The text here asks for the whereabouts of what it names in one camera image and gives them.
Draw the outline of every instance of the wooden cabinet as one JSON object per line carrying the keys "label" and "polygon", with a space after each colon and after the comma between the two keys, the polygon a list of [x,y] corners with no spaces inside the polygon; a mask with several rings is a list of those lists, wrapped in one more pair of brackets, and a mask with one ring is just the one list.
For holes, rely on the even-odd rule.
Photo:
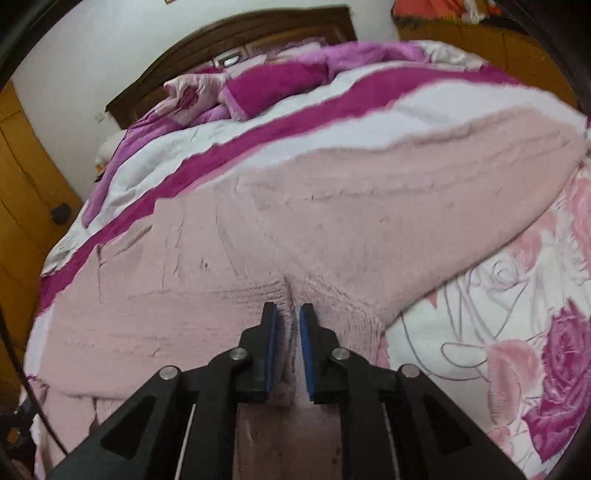
{"label": "wooden cabinet", "polygon": [[[64,225],[51,210],[67,203]],[[12,83],[0,92],[0,306],[22,357],[49,250],[66,233],[82,202],[35,136]],[[0,345],[0,404],[13,403],[18,379]]]}
{"label": "wooden cabinet", "polygon": [[414,21],[399,27],[401,40],[436,40],[475,53],[526,85],[547,90],[578,106],[577,98],[550,56],[531,37],[487,25]]}

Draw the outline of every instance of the metal screw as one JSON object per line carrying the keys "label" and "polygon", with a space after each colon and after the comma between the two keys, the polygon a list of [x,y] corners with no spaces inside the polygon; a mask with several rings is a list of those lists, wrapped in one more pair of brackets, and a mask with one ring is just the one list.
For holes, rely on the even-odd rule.
{"label": "metal screw", "polygon": [[337,347],[332,351],[332,356],[335,360],[343,361],[347,360],[351,356],[351,352],[349,352],[346,348]]}
{"label": "metal screw", "polygon": [[414,364],[404,364],[401,372],[406,378],[417,378],[421,374],[421,371]]}
{"label": "metal screw", "polygon": [[248,356],[248,352],[242,347],[236,347],[230,350],[230,358],[235,362],[244,360]]}
{"label": "metal screw", "polygon": [[178,368],[169,365],[160,369],[160,378],[162,380],[172,380],[178,375]]}

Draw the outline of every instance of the orange cloth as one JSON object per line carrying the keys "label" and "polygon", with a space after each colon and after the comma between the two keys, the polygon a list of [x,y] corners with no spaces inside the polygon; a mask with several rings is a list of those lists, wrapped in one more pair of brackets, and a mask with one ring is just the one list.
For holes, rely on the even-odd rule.
{"label": "orange cloth", "polygon": [[395,17],[461,17],[466,11],[463,0],[397,0]]}

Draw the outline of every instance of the fuzzy pink blanket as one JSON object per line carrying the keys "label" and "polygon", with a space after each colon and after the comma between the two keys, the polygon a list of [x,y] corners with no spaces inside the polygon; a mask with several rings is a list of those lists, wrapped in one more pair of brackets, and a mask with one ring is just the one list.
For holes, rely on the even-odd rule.
{"label": "fuzzy pink blanket", "polygon": [[[314,303],[343,346],[375,362],[401,309],[528,227],[586,148],[570,127],[510,109],[160,201],[57,298],[39,373],[50,420],[74,448],[161,366],[206,364],[275,301],[282,407],[241,409],[235,476],[339,478],[339,420],[307,401],[297,307]],[[60,456],[42,447],[49,468]]]}

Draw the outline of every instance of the white wall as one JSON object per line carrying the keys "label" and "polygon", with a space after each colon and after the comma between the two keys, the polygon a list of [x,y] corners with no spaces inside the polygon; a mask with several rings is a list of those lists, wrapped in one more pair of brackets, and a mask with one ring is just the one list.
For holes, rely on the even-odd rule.
{"label": "white wall", "polygon": [[35,46],[12,80],[41,143],[85,199],[96,152],[118,130],[112,118],[98,124],[95,114],[166,49],[240,12],[342,3],[351,7],[361,40],[395,37],[393,0],[83,0]]}

